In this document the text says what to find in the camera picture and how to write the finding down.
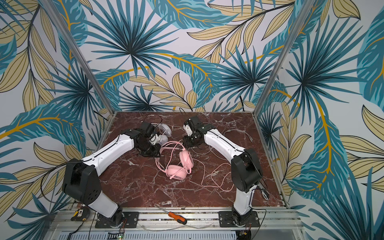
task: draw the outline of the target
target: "headphone ear cup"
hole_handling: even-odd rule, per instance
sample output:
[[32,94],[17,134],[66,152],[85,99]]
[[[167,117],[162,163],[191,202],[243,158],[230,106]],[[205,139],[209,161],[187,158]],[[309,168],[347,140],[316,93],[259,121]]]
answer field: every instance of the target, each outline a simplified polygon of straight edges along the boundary
[[191,159],[191,155],[189,154],[189,151],[183,150],[183,151],[179,152],[179,157],[180,157],[180,161],[181,161],[181,164],[183,165],[183,167],[186,167],[187,172],[189,170],[189,173],[191,173],[191,170],[193,168],[193,161]]
[[168,168],[166,169],[167,176],[170,177],[175,173],[176,175],[173,178],[177,180],[183,180],[187,177],[187,172],[185,169],[183,169],[183,167],[178,165],[169,165]]

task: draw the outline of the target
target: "tropical leaf wallpaper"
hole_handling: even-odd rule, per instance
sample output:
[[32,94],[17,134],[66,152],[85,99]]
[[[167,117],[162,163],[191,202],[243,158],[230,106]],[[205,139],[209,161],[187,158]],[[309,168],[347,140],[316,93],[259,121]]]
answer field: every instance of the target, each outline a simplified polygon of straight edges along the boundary
[[384,239],[384,3],[315,1],[309,24],[258,115],[273,168],[309,239]]
[[[309,239],[384,238],[384,3],[52,0],[117,111],[251,111]],[[0,0],[0,225],[41,239],[110,118],[38,0]],[[49,199],[61,204],[50,204]]]

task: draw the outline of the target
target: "blue palm leaf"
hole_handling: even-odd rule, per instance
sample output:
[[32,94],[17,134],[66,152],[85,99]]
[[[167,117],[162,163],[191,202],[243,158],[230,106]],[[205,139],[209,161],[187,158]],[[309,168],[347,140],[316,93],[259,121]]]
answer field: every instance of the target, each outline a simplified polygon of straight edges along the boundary
[[237,47],[236,57],[230,53],[235,60],[236,66],[221,56],[229,67],[219,65],[218,68],[218,71],[222,72],[222,78],[218,86],[220,90],[224,92],[219,100],[229,95],[227,102],[235,96],[235,101],[237,101],[240,96],[242,96],[243,99],[248,98],[248,101],[250,101],[254,94],[253,90],[255,85],[266,83],[271,69],[275,64],[272,62],[273,58],[269,58],[269,60],[264,63],[266,58],[262,57],[261,60],[257,62],[255,49],[253,49],[253,60],[250,61],[248,53],[245,53],[247,63],[242,58]]
[[[117,0],[118,11],[113,8],[111,3],[107,1],[109,12],[105,10],[100,3],[95,1],[95,4],[102,11],[103,16],[95,12],[93,9],[88,8],[88,10],[100,21],[99,23],[93,23],[91,21],[84,21],[87,25],[99,30],[103,33],[104,36],[101,36],[97,33],[88,31],[89,36],[95,37],[101,41],[98,42],[86,42],[88,44],[93,44],[97,46],[103,46],[109,48],[109,50],[96,50],[95,53],[103,53],[103,56],[98,59],[106,58],[115,58],[120,56],[128,56],[131,58],[135,76],[137,76],[138,69],[141,69],[144,74],[149,78],[148,70],[145,66],[149,67],[149,70],[155,75],[154,68],[157,68],[164,72],[158,64],[168,66],[163,63],[161,60],[167,60],[167,58],[158,55],[160,53],[159,48],[164,45],[167,45],[168,42],[160,42],[163,38],[170,35],[172,32],[160,35],[160,33],[165,30],[172,22],[165,24],[161,23],[164,19],[161,19],[155,23],[152,27],[149,27],[149,22],[151,22],[155,12],[152,12],[148,17],[144,18],[145,14],[145,1],[141,1],[141,6],[139,9],[137,0],[126,1],[126,6],[124,8],[121,4],[121,0]],[[133,16],[131,16],[130,5],[133,5]],[[161,53],[172,53],[170,51],[161,50]]]
[[[22,6],[25,10],[27,10],[30,14],[32,14],[31,13],[31,11],[27,8],[27,7],[25,7],[22,3],[20,3],[20,1],[19,0],[14,0],[14,2],[15,3],[17,3],[18,5],[20,5],[20,6]],[[20,16],[20,17],[22,17],[24,20],[26,20],[24,17],[23,17],[23,15],[22,14],[19,14],[10,4],[9,4],[9,1],[7,1],[7,0],[0,0],[0,10],[2,11],[2,12],[4,12],[5,14],[7,14],[7,16],[8,17],[10,17],[13,21],[15,21],[24,31],[25,31],[25,28],[23,27],[23,25],[19,22],[19,20],[17,20],[17,18],[14,16],[14,14],[15,15],[18,15],[18,16]],[[4,23],[6,23],[6,25],[8,26],[8,27],[10,27],[12,30],[13,30],[13,28],[9,25],[9,20],[7,21],[7,20],[5,20],[1,15],[0,15],[0,19],[4,22]]]
[[[351,178],[351,183],[345,185],[347,194],[342,193],[341,195],[325,198],[325,204],[321,206],[326,214],[315,209],[309,209],[310,212],[317,214],[323,219],[332,229],[318,222],[313,223],[312,226],[318,227],[334,239],[340,239],[334,232],[338,233],[342,239],[383,239],[384,203],[375,222],[372,217],[372,168],[368,174],[366,204],[364,204],[358,183],[352,171],[347,165],[345,167],[348,169]],[[344,176],[342,180],[348,182],[347,176]]]
[[[12,149],[0,152],[0,158],[5,157],[6,155],[8,155],[8,154],[10,154],[16,150],[19,150],[19,149],[21,149],[21,148],[19,148],[19,147],[18,148],[12,148]],[[3,163],[0,163],[0,168],[14,164],[14,163],[17,163],[17,162],[25,162],[25,160],[19,159],[19,160],[12,160],[12,161],[8,161],[8,162],[3,162]],[[13,175],[12,173],[8,173],[8,172],[0,172],[0,178],[17,180],[15,175]],[[9,191],[15,191],[15,190],[13,188],[7,186],[7,185],[0,184],[0,192],[9,192]]]
[[85,116],[85,124],[89,129],[88,122],[93,125],[93,118],[96,118],[94,111],[101,107],[92,92],[93,86],[88,81],[81,67],[78,66],[77,61],[74,61],[74,63],[70,62],[71,70],[68,70],[66,67],[64,69],[67,71],[66,73],[57,69],[63,77],[52,72],[49,73],[56,79],[56,81],[53,80],[52,82],[64,86],[65,89],[46,90],[63,93],[63,95],[53,99],[52,102],[58,102],[59,105],[67,104],[77,119],[82,119]]
[[[299,110],[297,111],[294,117],[296,117],[300,112],[302,112],[302,123],[305,117],[305,109],[307,109],[308,111],[309,121],[311,122],[311,108],[312,106],[315,106],[315,101],[319,102],[320,105],[325,106],[325,104],[323,104],[321,96],[334,101],[345,103],[345,101],[333,97],[333,95],[329,93],[328,90],[359,94],[350,90],[329,85],[329,83],[348,83],[364,81],[357,77],[345,76],[346,74],[357,72],[359,71],[359,69],[336,71],[336,68],[344,64],[350,63],[352,60],[359,57],[359,54],[357,54],[347,59],[341,60],[357,44],[359,44],[365,36],[365,34],[362,34],[354,40],[360,28],[356,31],[353,31],[357,22],[355,22],[348,29],[345,28],[348,21],[349,20],[346,20],[341,26],[338,27],[337,30],[335,29],[338,25],[338,22],[336,21],[336,23],[328,31],[328,18],[326,26],[321,36],[319,24],[313,43],[311,42],[310,35],[307,35],[307,49],[304,50],[304,47],[300,45],[300,56],[298,56],[296,52],[293,52],[296,63],[293,64],[290,62],[292,71],[287,70],[287,72],[296,81],[299,82],[299,87],[296,89],[295,93],[292,95],[288,103],[296,99],[294,107],[292,107],[291,114],[293,113],[295,107],[298,106],[298,103],[300,104]],[[323,110],[327,115],[328,113],[326,108],[323,108]],[[316,118],[318,118],[317,111],[314,112]]]
[[128,93],[121,93],[121,109],[123,111],[169,111],[170,106],[158,105],[151,103],[152,91],[145,95],[144,89],[140,86],[140,95],[137,93],[137,86],[133,88],[133,93],[129,92],[125,87],[124,90]]
[[70,201],[70,197],[67,197],[63,192],[60,194],[57,202],[61,204],[54,204],[52,209],[48,211],[44,205],[38,200],[38,198],[32,194],[33,202],[35,203],[38,212],[29,211],[26,209],[13,208],[15,213],[25,218],[36,218],[41,217],[29,223],[18,223],[12,220],[7,220],[8,225],[13,229],[22,229],[22,231],[16,233],[12,237],[6,240],[16,239],[20,236],[21,240],[40,240],[48,231],[53,219],[55,218],[58,210],[65,207]]
[[280,121],[281,114],[279,111],[273,113],[274,110],[275,106],[273,106],[272,111],[271,108],[268,108],[266,112],[261,113],[258,117],[258,122],[262,130],[263,137],[266,141],[269,152],[273,156],[273,159],[277,156],[277,149],[273,141],[272,134],[282,128],[282,126],[276,127],[277,123]]

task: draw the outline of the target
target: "black mounting plate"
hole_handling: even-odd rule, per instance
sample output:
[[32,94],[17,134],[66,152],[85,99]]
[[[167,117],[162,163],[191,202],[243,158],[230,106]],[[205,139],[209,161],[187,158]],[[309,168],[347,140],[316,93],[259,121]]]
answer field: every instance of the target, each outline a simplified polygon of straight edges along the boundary
[[[137,225],[137,220],[139,219],[139,212],[122,212],[124,215],[124,218],[127,219],[127,222],[125,223],[124,228],[136,228]],[[99,221],[96,222],[95,228],[114,228],[118,229],[118,227],[111,227],[109,222],[107,222],[104,219],[100,219]]]
[[[218,219],[219,219],[220,227],[238,227],[233,223],[232,211],[218,212]],[[260,227],[260,222],[259,222],[259,218],[256,211],[252,211],[249,217],[249,222],[251,223],[251,227]]]

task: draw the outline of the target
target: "aluminum frame pole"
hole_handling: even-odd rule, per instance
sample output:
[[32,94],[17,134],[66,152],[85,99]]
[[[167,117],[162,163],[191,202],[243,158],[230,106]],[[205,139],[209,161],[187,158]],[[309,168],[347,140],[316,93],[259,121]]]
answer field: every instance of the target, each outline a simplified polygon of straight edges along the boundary
[[113,115],[114,109],[109,103],[109,100],[107,99],[107,97],[104,95],[99,83],[96,80],[95,75],[93,74],[91,68],[89,67],[87,61],[85,60],[85,57],[81,53],[80,48],[75,42],[75,39],[73,38],[71,32],[66,27],[64,19],[61,17],[59,10],[56,8],[56,6],[51,0],[41,0],[41,3],[43,4],[44,9],[47,12],[48,16],[51,18],[53,24],[57,28],[57,31],[61,34],[62,38],[64,39],[69,49],[71,50],[73,56],[76,58],[77,63],[83,69],[84,74],[91,82],[96,93],[99,95],[101,102],[104,104],[109,114]]
[[285,40],[283,49],[281,50],[276,64],[274,68],[271,71],[271,74],[269,75],[267,82],[265,84],[264,90],[262,94],[260,95],[259,100],[257,101],[257,105],[255,106],[255,110],[253,111],[254,116],[257,118],[257,116],[260,113],[260,110],[268,97],[269,92],[271,91],[271,88],[273,86],[273,83],[275,82],[275,79],[277,77],[277,74],[279,70],[281,69],[281,66],[283,65],[283,61],[287,57],[289,51],[291,50],[293,43],[295,42],[297,36],[299,35],[299,32],[301,31],[301,27],[304,24],[305,20],[307,19],[307,16],[314,4],[315,0],[305,0],[303,5],[301,6],[301,9],[297,15],[297,18],[295,22],[292,25],[291,32],[288,35],[287,39]]

